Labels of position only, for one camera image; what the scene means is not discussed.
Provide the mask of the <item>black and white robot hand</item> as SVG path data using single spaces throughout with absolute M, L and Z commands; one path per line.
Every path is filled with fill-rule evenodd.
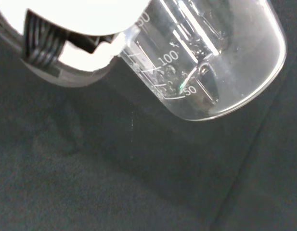
M 85 87 L 113 68 L 148 5 L 147 0 L 0 0 L 0 39 L 39 78 Z

